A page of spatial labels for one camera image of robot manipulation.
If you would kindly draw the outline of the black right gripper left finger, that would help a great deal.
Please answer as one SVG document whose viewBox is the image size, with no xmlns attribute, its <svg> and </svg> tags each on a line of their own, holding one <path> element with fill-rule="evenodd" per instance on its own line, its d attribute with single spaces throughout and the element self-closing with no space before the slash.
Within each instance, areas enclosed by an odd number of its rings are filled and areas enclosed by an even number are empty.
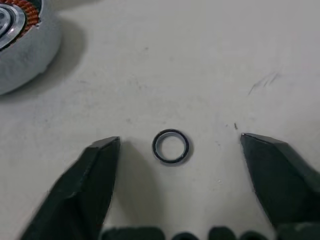
<svg viewBox="0 0 320 240">
<path fill-rule="evenodd" d="M 99 240 L 120 147 L 118 136 L 87 146 L 55 182 L 19 240 Z"/>
</svg>

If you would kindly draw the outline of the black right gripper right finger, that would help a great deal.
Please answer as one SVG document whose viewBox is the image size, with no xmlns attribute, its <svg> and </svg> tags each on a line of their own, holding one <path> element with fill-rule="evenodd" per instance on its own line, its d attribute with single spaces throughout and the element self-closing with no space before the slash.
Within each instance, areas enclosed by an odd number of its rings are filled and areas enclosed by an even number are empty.
<svg viewBox="0 0 320 240">
<path fill-rule="evenodd" d="M 271 224 L 320 223 L 320 173 L 288 143 L 242 133 L 255 194 Z"/>
</svg>

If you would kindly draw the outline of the clear tape roll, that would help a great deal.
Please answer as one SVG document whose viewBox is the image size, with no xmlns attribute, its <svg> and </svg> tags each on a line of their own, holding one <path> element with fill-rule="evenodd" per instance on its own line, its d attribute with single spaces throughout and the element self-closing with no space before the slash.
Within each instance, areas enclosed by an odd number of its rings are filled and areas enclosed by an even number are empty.
<svg viewBox="0 0 320 240">
<path fill-rule="evenodd" d="M 43 73 L 61 38 L 50 0 L 0 0 L 0 96 Z"/>
</svg>

